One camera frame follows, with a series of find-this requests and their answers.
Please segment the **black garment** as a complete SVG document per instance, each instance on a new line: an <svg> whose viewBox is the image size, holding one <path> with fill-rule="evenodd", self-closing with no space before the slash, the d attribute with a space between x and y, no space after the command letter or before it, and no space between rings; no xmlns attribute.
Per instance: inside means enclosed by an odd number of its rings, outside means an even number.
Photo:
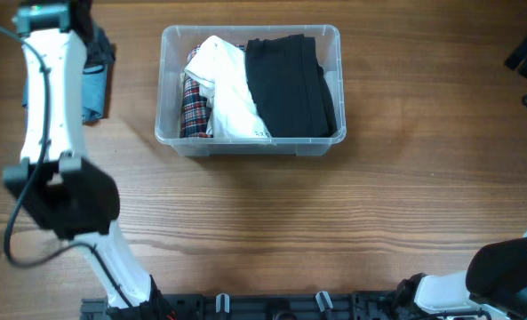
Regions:
<svg viewBox="0 0 527 320"><path fill-rule="evenodd" d="M249 41L245 73L257 112L272 137L328 138L337 131L313 37Z"/></svg>

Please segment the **white printed t-shirt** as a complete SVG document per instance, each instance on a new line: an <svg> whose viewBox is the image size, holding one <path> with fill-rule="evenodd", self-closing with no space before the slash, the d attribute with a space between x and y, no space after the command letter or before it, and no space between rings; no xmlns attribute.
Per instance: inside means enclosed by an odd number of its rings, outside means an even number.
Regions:
<svg viewBox="0 0 527 320"><path fill-rule="evenodd" d="M184 72L199 83L200 95L212 109L208 133L217 139L271 136L253 102L245 72L245 52L217 37L208 37Z"/></svg>

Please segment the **blue denim jeans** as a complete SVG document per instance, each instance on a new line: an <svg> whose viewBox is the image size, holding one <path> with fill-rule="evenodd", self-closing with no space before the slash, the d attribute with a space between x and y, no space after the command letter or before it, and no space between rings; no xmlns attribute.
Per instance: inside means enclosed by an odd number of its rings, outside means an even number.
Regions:
<svg viewBox="0 0 527 320"><path fill-rule="evenodd" d="M22 106L35 116L44 105L92 123L105 114L108 71L116 57L103 28L57 26L21 36L28 77Z"/></svg>

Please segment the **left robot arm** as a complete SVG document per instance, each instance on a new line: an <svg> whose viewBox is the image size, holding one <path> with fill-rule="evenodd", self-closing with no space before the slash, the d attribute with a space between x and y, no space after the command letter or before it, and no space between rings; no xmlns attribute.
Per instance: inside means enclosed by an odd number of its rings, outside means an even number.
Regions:
<svg viewBox="0 0 527 320"><path fill-rule="evenodd" d="M176 311L139 264L118 223L113 178L87 157L87 80L115 60L89 1L23 1L12 21L27 62L28 121L6 189L39 228L81 252L107 292L111 319L174 319Z"/></svg>

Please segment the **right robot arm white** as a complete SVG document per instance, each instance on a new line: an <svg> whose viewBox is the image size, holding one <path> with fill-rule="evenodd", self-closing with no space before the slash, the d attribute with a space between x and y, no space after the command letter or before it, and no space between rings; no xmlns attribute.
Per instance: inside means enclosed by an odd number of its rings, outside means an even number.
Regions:
<svg viewBox="0 0 527 320"><path fill-rule="evenodd" d="M485 245L465 271L402 281L394 302L411 319L527 319L527 231Z"/></svg>

